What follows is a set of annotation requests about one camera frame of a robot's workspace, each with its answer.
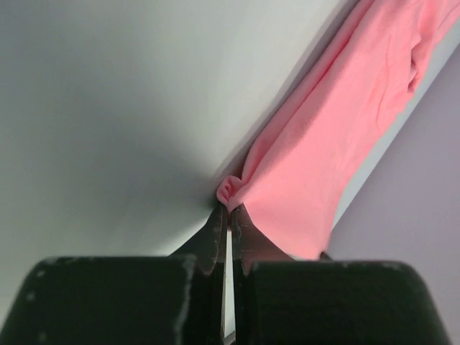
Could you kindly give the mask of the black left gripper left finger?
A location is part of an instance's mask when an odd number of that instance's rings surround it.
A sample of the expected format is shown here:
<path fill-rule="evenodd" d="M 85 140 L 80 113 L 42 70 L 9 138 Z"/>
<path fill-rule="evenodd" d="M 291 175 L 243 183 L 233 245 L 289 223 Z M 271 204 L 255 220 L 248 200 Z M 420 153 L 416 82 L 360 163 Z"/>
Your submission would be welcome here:
<path fill-rule="evenodd" d="M 3 344 L 222 344 L 226 211 L 166 257 L 50 257 L 25 277 Z"/>

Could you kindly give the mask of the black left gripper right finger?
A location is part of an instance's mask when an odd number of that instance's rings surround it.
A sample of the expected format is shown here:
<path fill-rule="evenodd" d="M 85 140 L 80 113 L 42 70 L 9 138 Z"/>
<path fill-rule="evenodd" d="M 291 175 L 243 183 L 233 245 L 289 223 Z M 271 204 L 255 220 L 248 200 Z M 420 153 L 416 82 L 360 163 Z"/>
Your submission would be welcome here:
<path fill-rule="evenodd" d="M 395 261 L 297 261 L 230 215 L 238 344 L 447 344 L 422 277 Z"/>

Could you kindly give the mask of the pink t shirt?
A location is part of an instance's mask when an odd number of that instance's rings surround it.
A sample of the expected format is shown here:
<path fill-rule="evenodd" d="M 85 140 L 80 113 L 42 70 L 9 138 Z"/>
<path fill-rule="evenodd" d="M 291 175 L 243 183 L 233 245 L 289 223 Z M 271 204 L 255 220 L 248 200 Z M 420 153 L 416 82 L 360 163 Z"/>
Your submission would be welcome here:
<path fill-rule="evenodd" d="M 326 249 L 347 183 L 425 75 L 459 19 L 457 1 L 360 1 L 255 139 L 217 197 L 244 206 L 281 250 Z"/>

